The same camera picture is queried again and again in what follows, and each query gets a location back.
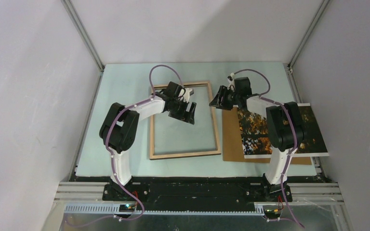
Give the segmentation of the brown cardboard backing board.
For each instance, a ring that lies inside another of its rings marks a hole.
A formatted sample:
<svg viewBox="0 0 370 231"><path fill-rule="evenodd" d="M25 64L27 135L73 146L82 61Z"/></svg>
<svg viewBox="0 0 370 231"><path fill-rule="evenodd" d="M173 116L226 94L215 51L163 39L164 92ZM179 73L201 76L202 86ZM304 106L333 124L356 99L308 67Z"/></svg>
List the brown cardboard backing board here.
<svg viewBox="0 0 370 231"><path fill-rule="evenodd" d="M237 107L222 111L222 157L223 161L236 163L270 163L270 158L245 159L243 155Z"/></svg>

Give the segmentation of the autumn leaves photo print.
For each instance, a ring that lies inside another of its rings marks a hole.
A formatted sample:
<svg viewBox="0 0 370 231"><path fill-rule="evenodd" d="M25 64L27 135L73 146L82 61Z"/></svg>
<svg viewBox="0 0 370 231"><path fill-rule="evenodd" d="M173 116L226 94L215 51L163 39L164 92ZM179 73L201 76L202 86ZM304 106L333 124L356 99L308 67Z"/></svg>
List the autumn leaves photo print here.
<svg viewBox="0 0 370 231"><path fill-rule="evenodd" d="M298 104L306 136L294 154L295 157L328 156L328 150L314 112L308 103ZM256 113L237 109L244 159L270 158L271 143L266 119Z"/></svg>

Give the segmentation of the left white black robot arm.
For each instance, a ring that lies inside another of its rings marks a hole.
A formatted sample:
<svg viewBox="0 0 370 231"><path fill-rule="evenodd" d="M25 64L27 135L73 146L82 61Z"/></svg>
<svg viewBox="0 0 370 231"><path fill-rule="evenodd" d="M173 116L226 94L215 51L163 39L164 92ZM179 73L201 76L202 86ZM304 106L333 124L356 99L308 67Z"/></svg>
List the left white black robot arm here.
<svg viewBox="0 0 370 231"><path fill-rule="evenodd" d="M110 152L111 179L117 183L114 194L120 200L128 200L133 194L133 187L127 184L132 178L128 150L135 141L139 122L168 112L169 117L193 125L197 106L195 102L190 102L193 94L192 88L170 82L167 87L153 91L147 99L138 103L129 106L114 103L110 106L99 136Z"/></svg>

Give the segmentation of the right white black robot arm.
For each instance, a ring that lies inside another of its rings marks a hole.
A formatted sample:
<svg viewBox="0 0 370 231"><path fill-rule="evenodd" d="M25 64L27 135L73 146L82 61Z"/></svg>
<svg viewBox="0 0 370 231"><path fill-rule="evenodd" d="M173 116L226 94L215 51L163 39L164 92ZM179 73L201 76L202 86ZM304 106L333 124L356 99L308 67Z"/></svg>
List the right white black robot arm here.
<svg viewBox="0 0 370 231"><path fill-rule="evenodd" d="M222 110L238 107L266 119L272 154L269 168L263 175L261 195L267 201L274 201L280 193L286 192L292 156L306 136L299 106L295 102L280 103L254 94L248 77L228 76L227 81L228 85L219 87L209 106Z"/></svg>

